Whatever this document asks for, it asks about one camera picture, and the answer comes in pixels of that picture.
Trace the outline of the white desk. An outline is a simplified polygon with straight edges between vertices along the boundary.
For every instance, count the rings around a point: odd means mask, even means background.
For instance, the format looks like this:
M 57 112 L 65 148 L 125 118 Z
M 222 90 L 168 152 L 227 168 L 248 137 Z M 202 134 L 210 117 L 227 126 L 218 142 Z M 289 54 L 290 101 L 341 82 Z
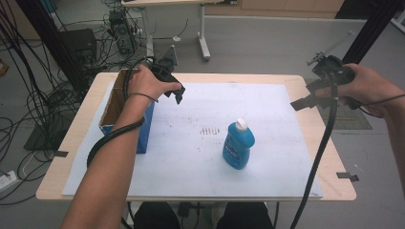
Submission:
M 218 4 L 223 0 L 121 0 L 124 8 L 138 8 L 140 9 L 143 30 L 146 38 L 146 54 L 154 55 L 154 44 L 152 34 L 149 32 L 147 7 L 151 6 L 165 6 L 165 5 L 199 5 L 200 6 L 200 30 L 197 32 L 198 40 L 202 50 L 202 58 L 208 62 L 211 58 L 205 39 L 205 5 Z

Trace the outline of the blue cardboard box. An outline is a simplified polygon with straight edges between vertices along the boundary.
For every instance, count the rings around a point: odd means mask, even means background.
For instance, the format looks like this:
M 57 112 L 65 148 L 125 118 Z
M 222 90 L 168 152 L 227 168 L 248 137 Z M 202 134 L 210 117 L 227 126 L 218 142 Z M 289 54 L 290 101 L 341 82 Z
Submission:
M 114 125 L 123 109 L 124 106 L 124 96 L 123 96 L 123 85 L 124 79 L 128 70 L 121 70 L 118 77 L 110 90 L 109 98 L 104 108 L 104 112 L 99 121 L 99 129 L 104 135 L 108 135 L 112 132 Z M 145 154 L 147 152 L 148 140 L 151 128 L 151 121 L 154 112 L 155 103 L 152 103 L 145 111 L 144 117 L 146 122 L 140 127 L 139 141 L 137 147 L 138 154 Z

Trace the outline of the blue bottle with white cap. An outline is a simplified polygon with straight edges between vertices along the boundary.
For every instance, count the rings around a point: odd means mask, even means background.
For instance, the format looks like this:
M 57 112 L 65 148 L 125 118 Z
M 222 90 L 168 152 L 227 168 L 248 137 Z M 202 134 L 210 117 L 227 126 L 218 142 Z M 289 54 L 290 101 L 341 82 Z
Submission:
M 242 170 L 250 157 L 250 148 L 255 144 L 255 137 L 246 121 L 238 118 L 228 126 L 223 146 L 223 158 L 231 167 Z

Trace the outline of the white table mat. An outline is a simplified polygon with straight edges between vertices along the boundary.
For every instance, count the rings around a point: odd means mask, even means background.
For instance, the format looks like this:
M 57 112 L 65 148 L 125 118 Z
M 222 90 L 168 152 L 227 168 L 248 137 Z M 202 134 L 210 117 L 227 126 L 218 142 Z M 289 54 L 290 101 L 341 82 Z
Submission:
M 243 118 L 255 137 L 242 170 L 223 146 Z M 182 102 L 161 97 L 147 150 L 136 157 L 129 198 L 300 198 L 311 160 L 283 84 L 188 83 Z

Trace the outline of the black floor plate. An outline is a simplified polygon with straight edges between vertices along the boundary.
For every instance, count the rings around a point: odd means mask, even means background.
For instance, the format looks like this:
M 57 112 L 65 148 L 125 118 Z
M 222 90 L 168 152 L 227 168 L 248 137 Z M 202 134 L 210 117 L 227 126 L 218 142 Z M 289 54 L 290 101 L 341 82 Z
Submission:
M 46 114 L 35 124 L 24 149 L 27 151 L 57 150 L 67 134 L 75 114 L 54 113 Z

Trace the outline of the person's leg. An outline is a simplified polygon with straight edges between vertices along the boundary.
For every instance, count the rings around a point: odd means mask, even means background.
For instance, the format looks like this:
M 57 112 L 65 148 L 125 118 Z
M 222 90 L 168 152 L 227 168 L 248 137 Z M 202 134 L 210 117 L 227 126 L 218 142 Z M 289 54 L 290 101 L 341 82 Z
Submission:
M 181 229 L 179 220 L 166 202 L 143 202 L 134 215 L 135 229 Z
M 223 229 L 274 229 L 263 202 L 229 202 L 219 225 Z

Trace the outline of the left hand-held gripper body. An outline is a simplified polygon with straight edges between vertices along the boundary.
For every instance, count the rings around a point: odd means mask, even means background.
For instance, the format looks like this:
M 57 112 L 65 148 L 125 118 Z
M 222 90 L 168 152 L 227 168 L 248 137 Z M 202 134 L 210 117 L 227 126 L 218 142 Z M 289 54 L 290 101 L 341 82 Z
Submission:
M 149 67 L 153 75 L 162 82 L 176 82 L 179 80 L 172 74 L 174 67 L 178 65 L 178 58 L 175 46 L 168 48 L 166 53 L 160 59 L 154 59 Z

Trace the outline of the white power strip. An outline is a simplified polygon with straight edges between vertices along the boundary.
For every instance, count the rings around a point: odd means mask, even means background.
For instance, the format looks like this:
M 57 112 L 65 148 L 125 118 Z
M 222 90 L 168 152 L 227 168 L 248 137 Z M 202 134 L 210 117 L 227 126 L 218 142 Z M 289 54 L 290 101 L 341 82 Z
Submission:
M 0 192 L 10 188 L 13 184 L 18 182 L 18 178 L 14 171 L 10 171 L 0 176 Z

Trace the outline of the person's right hand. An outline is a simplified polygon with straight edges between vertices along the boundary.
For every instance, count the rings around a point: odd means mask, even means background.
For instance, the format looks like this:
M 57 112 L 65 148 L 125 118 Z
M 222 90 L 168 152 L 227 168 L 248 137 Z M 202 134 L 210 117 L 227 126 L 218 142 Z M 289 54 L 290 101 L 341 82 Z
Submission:
M 367 104 L 405 94 L 403 89 L 371 68 L 357 64 L 346 64 L 346 67 L 354 71 L 355 78 L 352 82 L 337 87 L 337 96 L 339 98 L 350 97 L 359 101 L 361 104 Z M 366 108 L 370 113 L 384 118 L 384 106 L 391 101 L 367 106 Z

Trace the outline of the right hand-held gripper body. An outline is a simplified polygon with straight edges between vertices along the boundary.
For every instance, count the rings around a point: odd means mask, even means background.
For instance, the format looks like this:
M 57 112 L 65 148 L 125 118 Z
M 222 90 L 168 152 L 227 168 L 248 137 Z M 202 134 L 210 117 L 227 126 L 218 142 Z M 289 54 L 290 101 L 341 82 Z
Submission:
M 351 35 L 353 35 L 353 31 L 348 31 L 345 37 L 331 45 L 329 48 L 318 52 L 307 62 L 308 66 L 315 64 L 312 68 L 312 72 L 319 76 L 319 79 L 327 80 L 330 83 L 330 78 L 333 77 L 334 82 L 338 86 L 348 84 L 354 80 L 354 71 L 349 67 L 345 67 L 340 58 L 334 55 L 329 55 L 330 51 L 341 45 Z M 309 94 L 315 96 L 315 91 L 309 91 Z

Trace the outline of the black box on floor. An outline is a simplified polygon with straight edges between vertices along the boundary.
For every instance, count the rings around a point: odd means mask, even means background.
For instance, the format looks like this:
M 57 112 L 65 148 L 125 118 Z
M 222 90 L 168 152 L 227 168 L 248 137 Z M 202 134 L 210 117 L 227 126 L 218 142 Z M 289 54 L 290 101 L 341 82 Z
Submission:
M 91 29 L 61 31 L 59 34 L 78 63 L 96 62 L 96 38 Z

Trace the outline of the wooden table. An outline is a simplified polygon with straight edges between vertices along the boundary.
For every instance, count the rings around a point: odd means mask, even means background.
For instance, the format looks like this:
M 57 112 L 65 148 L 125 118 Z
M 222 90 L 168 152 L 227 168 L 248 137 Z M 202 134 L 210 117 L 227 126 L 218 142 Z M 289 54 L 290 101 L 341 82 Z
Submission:
M 173 73 L 185 87 L 188 83 L 247 83 L 283 84 L 290 100 L 307 95 L 306 83 L 300 75 L 286 74 L 236 74 L 236 73 Z M 73 199 L 79 183 L 87 171 L 87 157 L 95 143 L 104 137 L 98 124 L 118 73 L 100 73 L 81 103 L 75 119 L 58 151 L 69 152 L 66 157 L 56 156 L 44 176 L 36 197 L 42 200 Z M 307 145 L 309 158 L 314 160 L 325 131 L 320 114 L 312 109 L 295 112 Z M 346 169 L 331 141 L 322 155 L 309 200 L 354 200 L 356 193 L 348 179 L 336 173 Z M 300 200 L 301 198 L 129 198 L 134 201 L 271 201 Z

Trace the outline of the black computer tower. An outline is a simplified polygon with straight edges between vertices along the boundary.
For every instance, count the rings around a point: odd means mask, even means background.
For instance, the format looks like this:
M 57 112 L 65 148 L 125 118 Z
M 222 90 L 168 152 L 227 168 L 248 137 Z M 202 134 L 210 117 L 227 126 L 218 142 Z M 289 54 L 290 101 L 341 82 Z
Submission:
M 125 10 L 111 10 L 109 22 L 120 54 L 135 52 L 133 34 L 126 20 Z

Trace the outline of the black frame post with base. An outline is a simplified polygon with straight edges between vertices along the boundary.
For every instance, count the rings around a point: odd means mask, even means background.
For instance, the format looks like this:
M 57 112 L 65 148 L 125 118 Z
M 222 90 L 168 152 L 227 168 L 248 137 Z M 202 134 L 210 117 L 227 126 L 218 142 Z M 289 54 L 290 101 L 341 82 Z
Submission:
M 381 0 L 344 55 L 344 63 L 359 64 L 362 61 L 404 1 Z

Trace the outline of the black wrist band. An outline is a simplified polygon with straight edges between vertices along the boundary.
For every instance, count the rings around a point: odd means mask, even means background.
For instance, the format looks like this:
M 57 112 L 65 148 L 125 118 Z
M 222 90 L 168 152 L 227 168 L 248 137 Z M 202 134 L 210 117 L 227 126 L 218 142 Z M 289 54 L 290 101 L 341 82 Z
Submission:
M 145 96 L 145 97 L 149 98 L 150 100 L 152 100 L 153 102 L 159 103 L 159 100 L 157 98 L 154 98 L 148 94 L 143 94 L 143 93 L 131 93 L 131 94 L 128 94 L 127 98 L 129 98 L 130 96 L 135 96 L 135 95 Z
M 365 113 L 366 115 L 370 115 L 370 116 L 377 117 L 377 118 L 382 118 L 382 116 L 370 113 L 369 110 L 366 107 L 381 104 L 381 103 L 385 103 L 385 102 L 395 100 L 395 99 L 398 99 L 398 98 L 404 97 L 404 96 L 405 96 L 405 94 L 400 94 L 400 95 L 385 98 L 385 99 L 382 99 L 382 100 L 379 100 L 379 101 L 375 101 L 375 102 L 371 102 L 371 103 L 367 103 L 367 104 L 361 104 L 359 109 L 360 109 L 361 112 Z

